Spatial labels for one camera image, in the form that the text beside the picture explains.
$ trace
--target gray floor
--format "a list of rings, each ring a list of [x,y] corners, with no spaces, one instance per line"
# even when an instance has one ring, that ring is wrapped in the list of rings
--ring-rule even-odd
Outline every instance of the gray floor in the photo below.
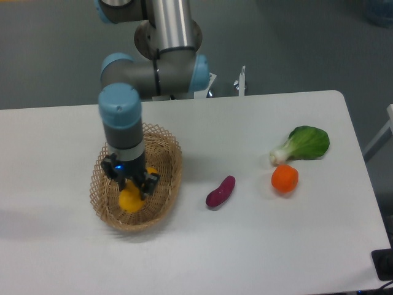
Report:
[[[234,95],[246,65],[248,94],[339,90],[363,149],[393,103],[393,29],[370,24],[358,0],[191,0],[201,53]],[[142,60],[137,23],[105,25],[93,0],[0,3],[0,109],[95,104],[101,61]],[[383,214],[393,214],[393,140],[368,164]]]

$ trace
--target lemon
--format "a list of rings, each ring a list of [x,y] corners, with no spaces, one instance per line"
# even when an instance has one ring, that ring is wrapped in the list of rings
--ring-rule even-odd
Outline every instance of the lemon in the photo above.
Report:
[[[149,167],[147,172],[157,173],[157,170]],[[124,190],[122,190],[119,195],[120,208],[128,213],[134,213],[139,211],[144,204],[145,201],[141,200],[141,193],[139,189],[132,181],[127,181]]]

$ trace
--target blue joint cap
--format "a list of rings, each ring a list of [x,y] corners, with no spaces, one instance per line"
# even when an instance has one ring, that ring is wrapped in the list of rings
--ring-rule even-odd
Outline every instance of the blue joint cap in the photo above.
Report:
[[[208,87],[210,72],[208,59],[205,55],[197,55],[194,72],[192,74],[189,92],[204,90]]]
[[[139,93],[126,83],[105,87],[98,96],[98,108],[104,124],[114,129],[128,129],[142,116]]]
[[[104,59],[103,64],[101,66],[101,74],[103,73],[103,71],[107,66],[109,66],[111,63],[117,60],[130,60],[134,62],[134,58],[131,55],[122,52],[112,53]]]
[[[101,9],[101,6],[99,4],[99,0],[94,0],[94,5],[96,6],[96,10],[98,12],[99,18],[104,22],[104,23],[112,23],[105,15],[103,10]]]

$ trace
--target wicker basket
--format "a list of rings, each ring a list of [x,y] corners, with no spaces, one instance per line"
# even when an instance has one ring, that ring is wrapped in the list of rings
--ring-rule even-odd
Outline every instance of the wicker basket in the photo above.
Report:
[[[143,124],[143,131],[147,167],[157,169],[161,178],[153,196],[146,198],[141,210],[127,213],[119,207],[119,187],[105,176],[100,165],[107,155],[106,144],[94,165],[90,203],[101,220],[116,229],[138,231],[156,224],[169,212],[179,191],[182,174],[179,143],[158,125]]]

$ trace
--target cable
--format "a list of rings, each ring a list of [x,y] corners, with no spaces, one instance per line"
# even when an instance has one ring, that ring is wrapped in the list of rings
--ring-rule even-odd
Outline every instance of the cable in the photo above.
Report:
[[[375,295],[382,295],[382,294],[386,294],[383,289],[386,288],[387,286],[390,286],[391,284],[393,284],[393,281],[390,281],[389,283],[386,283],[385,285],[381,286],[378,290],[376,290],[376,292],[374,293]]]

